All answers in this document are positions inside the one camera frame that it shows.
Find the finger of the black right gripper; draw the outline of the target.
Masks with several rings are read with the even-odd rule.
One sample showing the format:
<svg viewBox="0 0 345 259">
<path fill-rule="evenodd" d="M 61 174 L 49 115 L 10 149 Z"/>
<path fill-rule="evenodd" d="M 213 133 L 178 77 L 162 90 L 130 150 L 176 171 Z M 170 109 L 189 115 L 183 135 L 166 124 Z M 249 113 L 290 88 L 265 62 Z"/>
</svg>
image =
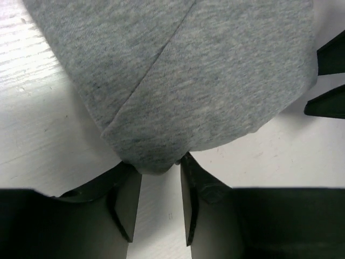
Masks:
<svg viewBox="0 0 345 259">
<path fill-rule="evenodd" d="M 345 31 L 318 49 L 318 75 L 345 72 Z"/>
<path fill-rule="evenodd" d="M 314 117 L 344 119 L 344 98 L 344 85 L 342 85 L 308 101 L 304 114 Z"/>
</svg>

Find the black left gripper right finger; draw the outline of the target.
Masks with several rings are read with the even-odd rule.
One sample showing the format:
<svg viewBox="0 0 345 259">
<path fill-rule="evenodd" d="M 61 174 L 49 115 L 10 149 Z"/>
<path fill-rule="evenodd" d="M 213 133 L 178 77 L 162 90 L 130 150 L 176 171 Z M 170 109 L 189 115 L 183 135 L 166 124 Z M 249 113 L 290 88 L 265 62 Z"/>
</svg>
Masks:
<svg viewBox="0 0 345 259">
<path fill-rule="evenodd" d="M 181 160 L 193 258 L 344 258 L 344 190 L 231 188 Z"/>
</svg>

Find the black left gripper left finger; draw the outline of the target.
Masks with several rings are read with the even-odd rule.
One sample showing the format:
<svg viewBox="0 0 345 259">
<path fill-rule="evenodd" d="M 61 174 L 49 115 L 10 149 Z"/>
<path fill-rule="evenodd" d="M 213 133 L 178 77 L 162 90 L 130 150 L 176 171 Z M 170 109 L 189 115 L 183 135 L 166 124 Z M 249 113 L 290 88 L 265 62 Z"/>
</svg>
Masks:
<svg viewBox="0 0 345 259">
<path fill-rule="evenodd" d="M 1 258 L 126 258 L 142 176 L 120 163 L 59 197 L 1 190 Z"/>
</svg>

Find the grey t-shirt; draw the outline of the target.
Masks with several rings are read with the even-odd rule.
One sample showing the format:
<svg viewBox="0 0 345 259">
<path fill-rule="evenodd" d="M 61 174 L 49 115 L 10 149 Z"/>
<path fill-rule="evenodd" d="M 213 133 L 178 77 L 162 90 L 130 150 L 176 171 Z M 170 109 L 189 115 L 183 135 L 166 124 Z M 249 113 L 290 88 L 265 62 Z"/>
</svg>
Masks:
<svg viewBox="0 0 345 259">
<path fill-rule="evenodd" d="M 25 1 L 119 158 L 164 173 L 254 133 L 318 76 L 312 1 Z"/>
</svg>

